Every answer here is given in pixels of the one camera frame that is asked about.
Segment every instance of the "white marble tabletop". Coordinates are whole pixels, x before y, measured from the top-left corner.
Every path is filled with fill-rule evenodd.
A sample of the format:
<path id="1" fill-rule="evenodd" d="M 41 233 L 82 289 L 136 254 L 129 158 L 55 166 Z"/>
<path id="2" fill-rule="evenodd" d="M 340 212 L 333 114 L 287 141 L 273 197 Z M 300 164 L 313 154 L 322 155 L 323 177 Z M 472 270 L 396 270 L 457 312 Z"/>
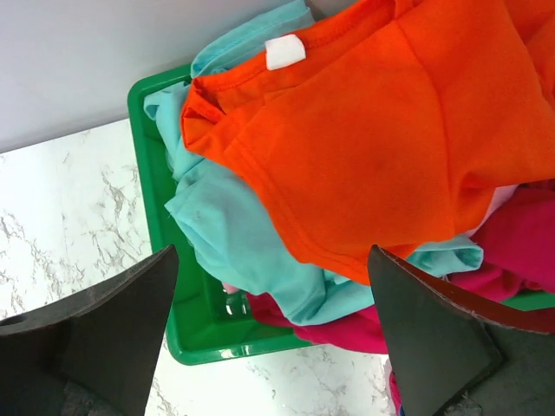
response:
<path id="1" fill-rule="evenodd" d="M 150 252 L 128 120 L 0 154 L 0 319 Z M 186 367 L 164 342 L 146 415 L 390 415 L 384 362 L 317 346 Z"/>

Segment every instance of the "green tray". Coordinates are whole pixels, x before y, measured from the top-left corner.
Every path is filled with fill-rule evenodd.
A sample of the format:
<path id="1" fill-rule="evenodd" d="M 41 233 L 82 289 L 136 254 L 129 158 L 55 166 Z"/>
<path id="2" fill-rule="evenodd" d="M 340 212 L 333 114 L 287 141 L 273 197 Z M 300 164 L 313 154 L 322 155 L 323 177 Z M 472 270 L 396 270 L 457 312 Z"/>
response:
<path id="1" fill-rule="evenodd" d="M 186 65 L 138 81 L 127 97 L 151 245 L 157 251 L 173 244 L 180 257 L 166 327 L 169 350 L 175 360 L 191 366 L 309 346 L 289 328 L 256 322 L 244 294 L 227 296 L 221 283 L 197 264 L 185 235 L 164 208 L 175 195 L 176 183 L 167 167 L 166 148 L 156 125 L 143 111 L 143 101 L 162 88 L 189 81 L 189 68 Z"/>

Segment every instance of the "orange cloth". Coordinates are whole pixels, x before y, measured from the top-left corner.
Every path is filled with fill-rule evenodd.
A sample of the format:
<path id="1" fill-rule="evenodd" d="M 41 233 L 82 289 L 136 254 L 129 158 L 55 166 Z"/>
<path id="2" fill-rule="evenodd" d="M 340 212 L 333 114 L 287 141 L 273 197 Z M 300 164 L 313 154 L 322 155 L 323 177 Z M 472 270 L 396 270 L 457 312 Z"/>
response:
<path id="1" fill-rule="evenodd" d="M 407 257 L 478 225 L 497 186 L 555 178 L 555 0 L 363 0 L 194 80 L 186 147 L 257 193 L 291 254 L 369 283 L 372 244 Z"/>

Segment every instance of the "white wall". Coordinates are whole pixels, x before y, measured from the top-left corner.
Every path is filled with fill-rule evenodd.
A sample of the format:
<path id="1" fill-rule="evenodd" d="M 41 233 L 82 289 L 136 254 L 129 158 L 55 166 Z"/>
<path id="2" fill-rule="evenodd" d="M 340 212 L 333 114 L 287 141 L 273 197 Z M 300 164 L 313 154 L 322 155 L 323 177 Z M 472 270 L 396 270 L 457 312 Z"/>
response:
<path id="1" fill-rule="evenodd" d="M 126 117 L 136 81 L 288 1 L 3 1 L 0 152 Z M 311 3 L 321 16 L 353 2 Z"/>

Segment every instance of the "teal fabric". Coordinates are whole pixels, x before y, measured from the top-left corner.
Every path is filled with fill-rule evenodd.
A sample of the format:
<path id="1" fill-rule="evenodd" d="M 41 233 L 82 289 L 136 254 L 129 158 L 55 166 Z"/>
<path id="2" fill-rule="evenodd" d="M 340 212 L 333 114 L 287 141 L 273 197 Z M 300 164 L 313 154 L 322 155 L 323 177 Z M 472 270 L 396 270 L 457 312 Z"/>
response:
<path id="1" fill-rule="evenodd" d="M 203 49 L 193 61 L 193 76 L 232 68 L 260 52 L 264 41 L 313 22 L 299 0 L 258 16 Z M 184 82 L 164 88 L 146 97 L 144 109 L 156 122 L 168 165 L 179 182 L 166 208 L 189 239 L 200 266 L 253 295 L 270 293 L 284 316 L 299 326 L 331 322 L 373 305 L 369 287 L 297 262 L 254 192 L 233 172 L 185 149 L 179 120 L 188 89 Z M 427 266 L 429 261 L 451 260 L 436 247 L 430 253 L 427 257 L 423 251 L 417 262 Z"/>
<path id="2" fill-rule="evenodd" d="M 481 247 L 463 236 L 439 243 L 426 243 L 408 258 L 409 263 L 436 277 L 477 270 L 483 260 L 484 251 Z"/>

